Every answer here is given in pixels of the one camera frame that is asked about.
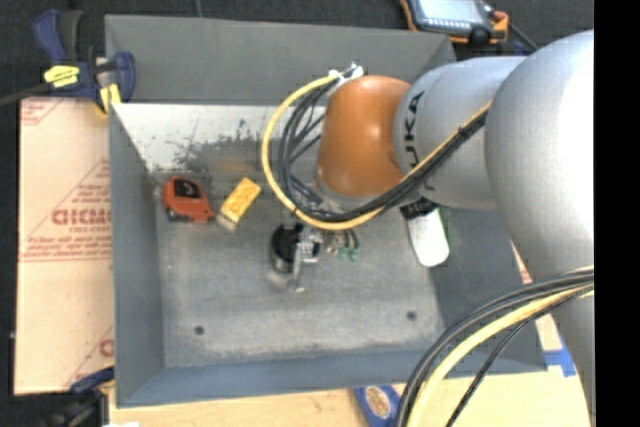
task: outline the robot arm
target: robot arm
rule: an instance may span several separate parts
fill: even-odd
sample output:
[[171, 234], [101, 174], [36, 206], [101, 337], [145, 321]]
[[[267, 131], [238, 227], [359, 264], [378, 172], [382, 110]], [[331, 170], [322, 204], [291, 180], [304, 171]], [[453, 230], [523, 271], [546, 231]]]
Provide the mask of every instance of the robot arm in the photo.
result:
[[[594, 264], [594, 32], [533, 55], [479, 58], [423, 75], [395, 120], [408, 172], [486, 101], [486, 126], [421, 189], [454, 208], [497, 209], [534, 280]], [[595, 425], [594, 298], [555, 315]]]

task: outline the yellow block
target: yellow block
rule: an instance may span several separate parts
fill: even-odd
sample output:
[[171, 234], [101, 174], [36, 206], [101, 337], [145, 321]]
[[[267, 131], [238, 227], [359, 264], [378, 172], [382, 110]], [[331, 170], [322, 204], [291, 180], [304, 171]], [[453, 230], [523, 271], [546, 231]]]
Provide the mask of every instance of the yellow block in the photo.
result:
[[237, 223], [258, 197], [260, 190], [261, 187], [257, 183], [243, 178], [220, 207], [220, 213]]

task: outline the small blue object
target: small blue object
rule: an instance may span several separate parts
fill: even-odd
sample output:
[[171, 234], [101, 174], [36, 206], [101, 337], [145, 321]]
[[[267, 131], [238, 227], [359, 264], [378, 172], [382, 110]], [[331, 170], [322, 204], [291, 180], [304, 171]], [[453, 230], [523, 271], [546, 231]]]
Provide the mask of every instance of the small blue object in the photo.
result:
[[72, 395], [83, 395], [89, 390], [97, 388], [101, 384], [107, 383], [115, 377], [114, 367], [103, 368], [93, 374], [89, 374], [87, 377], [80, 379], [79, 381], [71, 385]]
[[361, 386], [353, 393], [370, 427], [393, 426], [400, 396], [392, 386]]
[[560, 365], [562, 368], [562, 375], [564, 377], [572, 377], [576, 375], [576, 367], [573, 364], [571, 353], [567, 349], [567, 345], [564, 339], [560, 336], [561, 348], [556, 351], [544, 351], [544, 359], [547, 366]]

